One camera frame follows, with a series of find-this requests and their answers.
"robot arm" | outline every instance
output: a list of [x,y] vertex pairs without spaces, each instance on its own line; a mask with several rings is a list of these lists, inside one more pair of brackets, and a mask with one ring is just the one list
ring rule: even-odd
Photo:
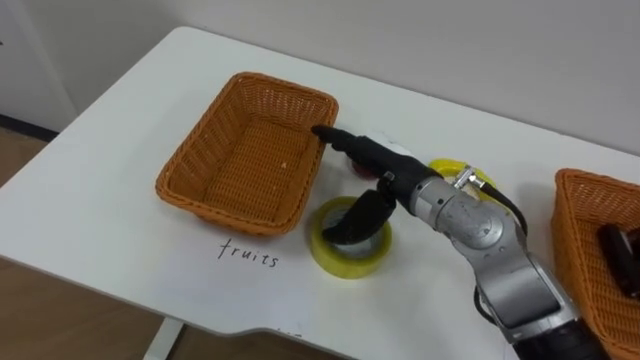
[[449,184],[418,160],[366,137],[325,126],[312,130],[380,178],[379,189],[410,214],[451,240],[474,270],[492,323],[521,359],[609,359],[553,274],[527,252],[520,226],[524,224],[518,224],[505,206],[477,200],[462,190],[471,183],[513,205],[477,179],[473,169],[465,169]]

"tape roll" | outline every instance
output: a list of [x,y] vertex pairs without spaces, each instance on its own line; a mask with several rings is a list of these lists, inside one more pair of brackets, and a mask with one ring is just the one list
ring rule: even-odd
[[371,274],[380,266],[391,249],[391,225],[388,221],[374,235],[379,237],[379,241],[372,242],[376,244],[376,248],[372,249],[366,257],[349,257],[324,240],[322,230],[328,227],[326,226],[328,218],[337,211],[344,213],[356,202],[356,199],[352,196],[344,196],[326,202],[315,212],[311,224],[313,258],[326,272],[343,279],[358,279]]
[[[444,177],[455,177],[462,171],[462,169],[464,169],[466,165],[467,163],[463,161],[442,158],[442,159],[433,160],[427,166],[439,172],[440,175]],[[491,184],[491,186],[495,187],[496,189],[498,188],[496,184],[493,182],[493,180],[487,174],[484,173],[484,171],[476,168],[476,175],[480,179]],[[482,191],[478,191],[476,188],[472,188],[472,189],[473,189],[473,192],[476,194],[476,196],[478,196],[480,200],[491,200],[491,201],[494,200],[491,196],[483,193]]]

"wicker basket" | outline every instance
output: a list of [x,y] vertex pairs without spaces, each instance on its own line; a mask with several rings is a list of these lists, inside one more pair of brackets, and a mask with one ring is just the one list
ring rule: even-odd
[[640,359],[640,302],[623,295],[609,273],[596,231],[613,223],[640,227],[640,186],[579,170],[556,174],[553,214],[556,273],[607,351]]
[[277,235],[300,219],[333,125],[330,95],[255,73],[224,86],[164,166],[156,191],[202,219],[253,235]]

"white table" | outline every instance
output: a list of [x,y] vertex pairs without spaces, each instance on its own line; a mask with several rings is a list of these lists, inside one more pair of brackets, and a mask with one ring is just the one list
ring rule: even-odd
[[[341,280],[316,265],[305,241],[310,213],[371,186],[333,150],[300,225],[272,241],[207,225],[157,198],[162,165],[229,77],[247,70],[334,95],[338,127],[383,132],[425,162],[452,157],[484,169],[523,209],[531,248],[547,260],[559,168],[640,180],[640,160],[628,154],[179,28],[0,189],[0,254],[177,319],[165,323],[165,345],[184,321],[217,334],[280,332],[362,359],[502,359],[502,336],[473,308],[469,266],[404,211],[391,219],[394,246],[374,275]],[[277,266],[218,258],[230,238],[279,258]]]

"black cable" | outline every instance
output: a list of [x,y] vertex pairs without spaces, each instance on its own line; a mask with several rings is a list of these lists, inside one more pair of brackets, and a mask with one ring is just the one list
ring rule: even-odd
[[473,289],[473,305],[476,306],[476,311],[478,311],[478,313],[480,313],[480,316],[482,316],[485,320],[487,320],[492,325],[496,324],[496,321],[493,318],[493,316],[491,316],[491,314],[489,314],[482,307],[482,304],[480,303],[480,292],[478,291],[478,287],[477,286]]
[[[520,224],[520,228],[522,229],[522,232],[524,233],[525,236],[527,236],[527,234],[529,233],[529,226],[527,225],[527,220],[524,218],[524,215],[522,214],[520,209],[518,209],[518,207],[513,202],[511,202],[511,200],[509,200],[508,197],[504,196],[503,193],[501,193],[498,189],[496,189],[489,183],[484,183],[484,185],[480,188],[480,190],[482,190],[483,193],[494,198],[497,202],[506,206],[513,213],[516,219],[518,219],[518,223]],[[480,303],[480,292],[478,291],[477,286],[473,290],[473,305],[475,305],[476,310],[478,311],[480,316],[482,316],[489,323],[496,325],[496,321],[493,318],[493,316],[491,316],[491,314],[489,314],[482,307],[482,304]]]
[[508,197],[504,196],[504,194],[502,194],[498,189],[496,189],[489,183],[484,183],[480,190],[511,210],[516,219],[518,219],[518,223],[520,223],[520,228],[522,228],[522,232],[524,233],[524,235],[526,236],[529,233],[527,220],[524,218],[524,215],[522,215],[520,209],[518,209],[518,207],[514,203],[512,203]]

